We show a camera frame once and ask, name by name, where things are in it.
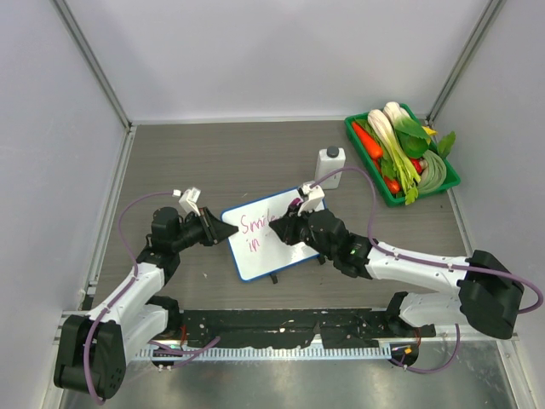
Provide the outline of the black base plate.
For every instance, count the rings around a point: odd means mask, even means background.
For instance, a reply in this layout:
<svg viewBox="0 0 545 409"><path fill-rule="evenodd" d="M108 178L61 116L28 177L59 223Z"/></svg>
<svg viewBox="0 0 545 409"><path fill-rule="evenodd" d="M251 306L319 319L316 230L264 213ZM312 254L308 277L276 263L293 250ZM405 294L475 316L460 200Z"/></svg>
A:
<svg viewBox="0 0 545 409"><path fill-rule="evenodd" d="M376 347L383 338L436 336L433 325L415 329L369 308L187 310L181 326L194 348L216 337L224 349L305 349L316 336L326 349L355 349Z"/></svg>

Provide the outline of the green celery toy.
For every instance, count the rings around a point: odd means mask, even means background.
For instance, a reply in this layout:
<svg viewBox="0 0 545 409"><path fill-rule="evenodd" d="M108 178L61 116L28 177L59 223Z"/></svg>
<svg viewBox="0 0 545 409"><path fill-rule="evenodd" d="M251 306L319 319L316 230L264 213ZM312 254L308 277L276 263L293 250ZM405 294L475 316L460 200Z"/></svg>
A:
<svg viewBox="0 0 545 409"><path fill-rule="evenodd" d="M381 174L390 180L398 181L406 205L414 203L419 195L417 183L421 180L414 165L403 152L399 153L390 144L381 143L381 148L383 151L380 160Z"/></svg>

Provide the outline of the blue framed whiteboard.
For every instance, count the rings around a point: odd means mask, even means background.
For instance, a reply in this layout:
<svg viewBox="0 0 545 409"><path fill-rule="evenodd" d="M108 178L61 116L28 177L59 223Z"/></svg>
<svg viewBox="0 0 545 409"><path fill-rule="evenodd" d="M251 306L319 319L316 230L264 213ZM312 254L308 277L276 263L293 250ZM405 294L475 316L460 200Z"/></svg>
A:
<svg viewBox="0 0 545 409"><path fill-rule="evenodd" d="M222 212L221 220L238 228L228 244L242 281L250 282L318 256L303 243L286 245L269 227L298 197L293 187Z"/></svg>

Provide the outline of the orange toy carrot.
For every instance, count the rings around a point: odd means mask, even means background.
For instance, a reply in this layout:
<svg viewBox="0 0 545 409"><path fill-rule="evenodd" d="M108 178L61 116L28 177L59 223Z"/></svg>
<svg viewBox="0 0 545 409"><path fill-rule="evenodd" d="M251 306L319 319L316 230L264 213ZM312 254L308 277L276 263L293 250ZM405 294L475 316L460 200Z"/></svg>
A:
<svg viewBox="0 0 545 409"><path fill-rule="evenodd" d="M356 122L352 122L351 126L370 158L373 160L381 158L383 155L382 148L378 145L374 138L371 137L370 134Z"/></svg>

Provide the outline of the white plastic bottle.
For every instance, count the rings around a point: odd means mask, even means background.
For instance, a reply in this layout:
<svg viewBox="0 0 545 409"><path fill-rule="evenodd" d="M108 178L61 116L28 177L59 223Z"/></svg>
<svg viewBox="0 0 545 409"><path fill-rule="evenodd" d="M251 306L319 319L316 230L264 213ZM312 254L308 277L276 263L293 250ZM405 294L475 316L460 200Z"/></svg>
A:
<svg viewBox="0 0 545 409"><path fill-rule="evenodd" d="M314 180L321 180L334 170L342 168L346 163L346 154L342 147L330 146L318 151L318 159ZM340 184L341 172L323 180L320 186L323 190L337 189Z"/></svg>

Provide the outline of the bok choy toy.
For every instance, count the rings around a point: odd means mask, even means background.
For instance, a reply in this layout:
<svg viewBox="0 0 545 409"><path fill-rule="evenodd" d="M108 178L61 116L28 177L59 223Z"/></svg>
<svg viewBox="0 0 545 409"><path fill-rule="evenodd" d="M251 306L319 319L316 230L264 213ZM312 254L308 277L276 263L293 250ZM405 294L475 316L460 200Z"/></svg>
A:
<svg viewBox="0 0 545 409"><path fill-rule="evenodd" d="M394 161L409 159L399 144L393 126L382 111L378 109L369 111L367 121Z"/></svg>
<svg viewBox="0 0 545 409"><path fill-rule="evenodd" d="M423 127L398 102L388 102L382 111L396 131L420 139L429 137Z"/></svg>

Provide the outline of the green plastic tray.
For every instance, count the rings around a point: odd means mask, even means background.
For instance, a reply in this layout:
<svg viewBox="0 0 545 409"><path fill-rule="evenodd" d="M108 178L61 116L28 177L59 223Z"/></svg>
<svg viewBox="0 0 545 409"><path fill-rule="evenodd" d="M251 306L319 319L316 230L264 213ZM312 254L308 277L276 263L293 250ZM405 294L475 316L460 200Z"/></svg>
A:
<svg viewBox="0 0 545 409"><path fill-rule="evenodd" d="M415 119L429 135L427 139L420 139L420 138L415 138L415 137L406 135L404 133L398 132L395 129L393 129L395 132L395 135L397 136L397 139L399 141L401 148L403 149L404 153L407 155L411 163L414 165L418 175L421 177L423 170L427 167L427 163L422 158L423 154L427 150L431 150L437 153L444 160L446 169L447 169L446 179L441 185L441 187L433 193L419 194L416 200L422 199L424 197L427 197L436 193L445 192L448 189L458 185L460 183L460 177L456 173L452 165L450 165L450 163L447 160L447 157L450 154L450 151L452 150L452 148L454 147L456 143L456 133L450 132L449 134L443 136L438 142L434 142L433 137L436 135L436 131L423 125L421 121L409 109L407 105L400 104L400 106L404 108L406 112L409 113L409 115L413 119ZM368 113L369 112L353 115L344 120L344 123L346 125L348 140L352 143L355 152L357 153L358 157L362 160L362 163L365 169L370 175L371 180L374 182L378 192L384 198L386 204L390 207L406 205L404 203L404 194L402 191L400 191L397 195L392 195L388 191L388 188L382 179L383 175L382 175L381 166L380 166L380 160L382 159L382 157L377 160L371 159L352 129L351 123L356 122L365 131L367 131L371 137L374 138L374 140L378 143L380 147L382 147L381 141L379 140L375 131L371 128L370 124L367 121Z"/></svg>

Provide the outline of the red chili toy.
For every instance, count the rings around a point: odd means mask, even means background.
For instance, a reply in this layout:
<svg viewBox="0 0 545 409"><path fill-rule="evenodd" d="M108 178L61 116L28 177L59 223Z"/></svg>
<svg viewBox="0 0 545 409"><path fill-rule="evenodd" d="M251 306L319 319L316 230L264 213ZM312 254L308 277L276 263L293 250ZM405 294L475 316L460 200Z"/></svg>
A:
<svg viewBox="0 0 545 409"><path fill-rule="evenodd" d="M388 191L392 195L397 195L401 191L401 187L400 187L399 182L397 180L390 179L387 176L384 176L382 179L385 182L385 184L386 184L386 186L388 188Z"/></svg>

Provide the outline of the bok choy toy rear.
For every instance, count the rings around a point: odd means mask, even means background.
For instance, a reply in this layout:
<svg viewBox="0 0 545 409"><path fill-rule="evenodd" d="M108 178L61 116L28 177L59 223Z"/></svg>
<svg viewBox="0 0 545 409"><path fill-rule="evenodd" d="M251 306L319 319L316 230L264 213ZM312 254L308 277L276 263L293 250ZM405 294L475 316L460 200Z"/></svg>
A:
<svg viewBox="0 0 545 409"><path fill-rule="evenodd" d="M388 102L382 111L396 131L420 139L429 137L423 127L398 102Z"/></svg>

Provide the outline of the bok choy toy front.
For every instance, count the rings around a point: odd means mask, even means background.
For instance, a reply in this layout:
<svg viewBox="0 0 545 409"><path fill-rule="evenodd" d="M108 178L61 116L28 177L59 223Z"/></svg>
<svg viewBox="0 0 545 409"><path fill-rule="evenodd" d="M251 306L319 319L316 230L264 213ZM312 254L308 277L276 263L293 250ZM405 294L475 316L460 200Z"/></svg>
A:
<svg viewBox="0 0 545 409"><path fill-rule="evenodd" d="M378 109L369 111L367 121L394 161L409 159L399 144L393 126L382 111Z"/></svg>

